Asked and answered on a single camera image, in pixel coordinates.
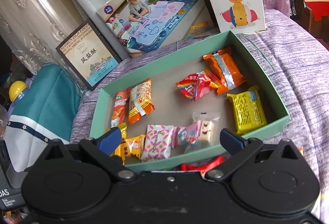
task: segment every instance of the baby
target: baby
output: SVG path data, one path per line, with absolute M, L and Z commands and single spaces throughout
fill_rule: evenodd
M 137 21 L 143 24 L 143 15 L 151 12 L 151 8 L 141 0 L 127 0 L 127 2 L 129 3 L 128 8 L 130 10 L 129 20 Z

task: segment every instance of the pink snack package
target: pink snack package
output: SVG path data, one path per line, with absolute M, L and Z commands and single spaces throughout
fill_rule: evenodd
M 141 160 L 146 162 L 169 158 L 173 131 L 173 125 L 149 124 Z
M 200 135 L 202 121 L 197 121 L 188 127 L 175 127 L 171 147 L 174 149 L 186 144 L 195 144 Z

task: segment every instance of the navy stripe with stars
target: navy stripe with stars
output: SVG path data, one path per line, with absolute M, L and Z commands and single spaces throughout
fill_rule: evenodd
M 32 127 L 29 127 L 26 124 L 23 124 L 23 123 L 20 123 L 20 122 L 9 121 L 7 123 L 7 126 L 15 128 L 15 129 L 22 129 L 26 132 L 29 132 L 33 137 L 36 137 L 36 138 L 44 141 L 45 143 L 48 143 L 48 141 L 50 141 L 49 138 L 45 137 L 44 135 L 42 135 L 41 133 L 39 133 L 38 131 L 36 131 Z

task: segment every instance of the pink floral package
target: pink floral package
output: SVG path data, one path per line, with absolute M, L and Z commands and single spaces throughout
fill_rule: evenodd
M 169 158 L 173 132 L 173 125 L 149 124 L 141 160 L 145 162 Z

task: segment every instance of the duck toy illustration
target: duck toy illustration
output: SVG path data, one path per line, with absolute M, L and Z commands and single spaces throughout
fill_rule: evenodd
M 243 5 L 243 0 L 229 0 L 233 3 L 229 10 L 224 11 L 222 16 L 225 21 L 231 22 L 234 27 L 247 26 L 249 23 L 256 21 L 258 16 L 254 10 Z

